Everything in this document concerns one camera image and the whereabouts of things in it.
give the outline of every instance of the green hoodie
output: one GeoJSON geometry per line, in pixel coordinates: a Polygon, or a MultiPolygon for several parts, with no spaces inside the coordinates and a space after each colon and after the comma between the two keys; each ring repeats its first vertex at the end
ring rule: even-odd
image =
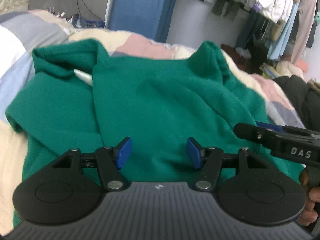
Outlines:
{"type": "MultiPolygon", "coordinates": [[[[35,77],[6,112],[16,131],[28,133],[23,180],[70,148],[93,152],[126,136],[133,152],[121,173],[129,181],[193,181],[188,137],[228,153],[248,146],[298,180],[301,164],[233,133],[239,122],[268,122],[265,102],[236,79],[213,43],[186,60],[151,60],[110,57],[98,41],[84,40],[35,49],[33,60],[35,77]],[[92,87],[74,68],[92,75],[92,87]]],[[[226,169],[221,181],[231,176],[226,169]]]]}

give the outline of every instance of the ribbed gray surface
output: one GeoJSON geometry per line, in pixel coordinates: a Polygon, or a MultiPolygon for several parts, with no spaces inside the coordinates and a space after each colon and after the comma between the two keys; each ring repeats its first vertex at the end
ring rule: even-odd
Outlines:
{"type": "Polygon", "coordinates": [[[21,223],[10,240],[309,240],[296,223],[263,228],[226,214],[209,193],[185,182],[134,182],[106,195],[98,209],[73,224],[41,227],[21,223]]]}

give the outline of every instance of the black circular pad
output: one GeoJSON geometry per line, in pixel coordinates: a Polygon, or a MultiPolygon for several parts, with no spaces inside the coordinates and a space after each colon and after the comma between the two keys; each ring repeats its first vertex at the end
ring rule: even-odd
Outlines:
{"type": "Polygon", "coordinates": [[[273,182],[255,182],[245,192],[249,198],[260,203],[273,203],[283,196],[281,187],[273,182]]]}
{"type": "Polygon", "coordinates": [[[20,184],[13,205],[22,220],[58,225],[77,221],[99,204],[101,190],[71,169],[43,168],[20,184]]]}
{"type": "Polygon", "coordinates": [[[259,226],[295,221],[306,201],[303,188],[276,169],[247,169],[223,183],[217,196],[231,216],[259,226]]]}
{"type": "Polygon", "coordinates": [[[42,184],[36,190],[37,198],[48,203],[65,201],[72,196],[72,193],[73,190],[71,185],[60,181],[42,184]]]}

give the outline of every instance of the bed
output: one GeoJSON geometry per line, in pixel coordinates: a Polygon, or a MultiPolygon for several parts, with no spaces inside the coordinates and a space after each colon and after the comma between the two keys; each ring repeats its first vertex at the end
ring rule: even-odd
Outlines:
{"type": "MultiPolygon", "coordinates": [[[[22,168],[28,150],[28,135],[16,132],[5,115],[6,108],[35,75],[31,52],[38,47],[81,41],[98,40],[111,57],[124,55],[151,59],[187,59],[194,49],[182,45],[157,43],[141,35],[106,29],[75,29],[65,20],[47,11],[11,12],[0,15],[0,234],[13,229],[12,194],[21,182],[22,168]]],[[[304,128],[295,109],[281,88],[272,80],[249,75],[239,70],[222,51],[230,73],[264,101],[271,122],[304,128]]],[[[92,77],[79,70],[75,75],[92,85],[92,77]]]]}

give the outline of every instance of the blue gripper pad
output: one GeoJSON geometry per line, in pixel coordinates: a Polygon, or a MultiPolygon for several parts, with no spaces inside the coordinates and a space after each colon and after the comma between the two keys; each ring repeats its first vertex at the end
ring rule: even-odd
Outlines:
{"type": "Polygon", "coordinates": [[[200,149],[198,149],[196,145],[192,142],[193,140],[194,139],[192,137],[189,137],[187,139],[187,154],[193,166],[196,169],[202,169],[203,165],[202,165],[200,149]]]}
{"type": "Polygon", "coordinates": [[[258,127],[262,127],[265,129],[271,129],[276,132],[283,132],[281,125],[269,124],[269,123],[264,123],[264,122],[256,122],[256,124],[258,127]]]}
{"type": "Polygon", "coordinates": [[[124,140],[117,145],[116,149],[118,151],[116,167],[117,169],[121,170],[132,152],[132,139],[130,137],[124,138],[124,140]]]}

